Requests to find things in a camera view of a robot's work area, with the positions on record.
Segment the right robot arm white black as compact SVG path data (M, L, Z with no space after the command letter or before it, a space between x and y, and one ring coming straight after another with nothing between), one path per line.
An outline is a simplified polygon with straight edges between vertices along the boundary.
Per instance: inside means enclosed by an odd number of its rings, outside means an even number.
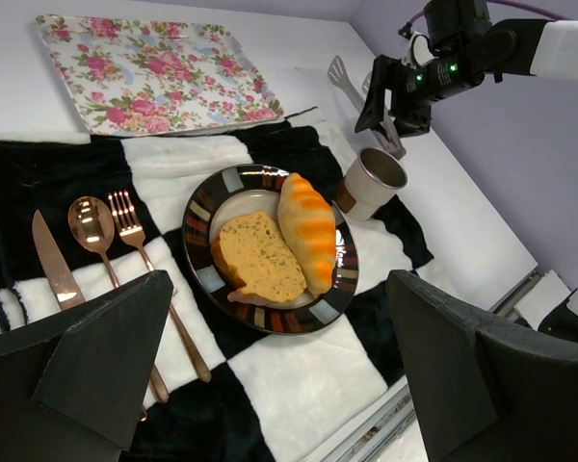
M375 58L355 131L377 129L386 115L400 137L426 134L432 106L478 87L487 75L578 81L578 21L506 19L491 23L484 1L430 1L422 14L433 59L417 68Z

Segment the orange striped croissant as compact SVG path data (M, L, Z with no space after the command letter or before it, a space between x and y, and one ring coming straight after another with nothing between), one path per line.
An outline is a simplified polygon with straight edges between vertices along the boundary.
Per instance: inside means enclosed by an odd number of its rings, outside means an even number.
M285 242L296 256L307 289L317 297L332 285L336 262L336 222L332 207L298 173L282 184L277 218Z

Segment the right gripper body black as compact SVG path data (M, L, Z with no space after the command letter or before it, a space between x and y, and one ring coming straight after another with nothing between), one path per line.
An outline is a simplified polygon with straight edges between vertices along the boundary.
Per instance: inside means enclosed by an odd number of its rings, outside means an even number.
M400 138L427 134L431 128L432 102L429 97L431 67L436 59L412 68L398 59L380 55L383 65L383 84L391 91L388 114Z

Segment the steel tongs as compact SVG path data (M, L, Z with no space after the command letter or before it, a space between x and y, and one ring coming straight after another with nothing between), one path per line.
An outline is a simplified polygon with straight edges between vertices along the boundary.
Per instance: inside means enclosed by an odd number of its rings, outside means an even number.
M328 67L328 78L335 87L345 93L355 109L360 113L364 107L365 98L353 85L344 62L338 55L332 59ZM392 118L387 113L387 108L384 108L382 122L378 127L373 128L371 132L380 143L382 149L396 160L401 161L406 156L407 152L394 127Z

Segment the brown bread slice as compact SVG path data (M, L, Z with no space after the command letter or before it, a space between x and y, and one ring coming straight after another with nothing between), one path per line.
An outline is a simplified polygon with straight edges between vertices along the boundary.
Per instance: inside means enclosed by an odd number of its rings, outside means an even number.
M233 287L230 302L288 303L306 291L300 264L265 212L235 217L211 243L215 265Z

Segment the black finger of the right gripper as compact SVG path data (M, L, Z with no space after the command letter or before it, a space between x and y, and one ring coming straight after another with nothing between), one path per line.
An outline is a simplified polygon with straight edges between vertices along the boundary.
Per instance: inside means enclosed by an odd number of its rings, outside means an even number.
M356 133L375 129L383 121L389 63L390 59L384 55L377 56L373 61L368 93L363 109L355 124Z

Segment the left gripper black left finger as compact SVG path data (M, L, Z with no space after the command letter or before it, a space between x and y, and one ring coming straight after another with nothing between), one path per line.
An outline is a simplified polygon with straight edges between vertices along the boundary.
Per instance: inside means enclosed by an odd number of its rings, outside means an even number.
M0 335L0 461L116 461L131 446L173 285L163 270Z

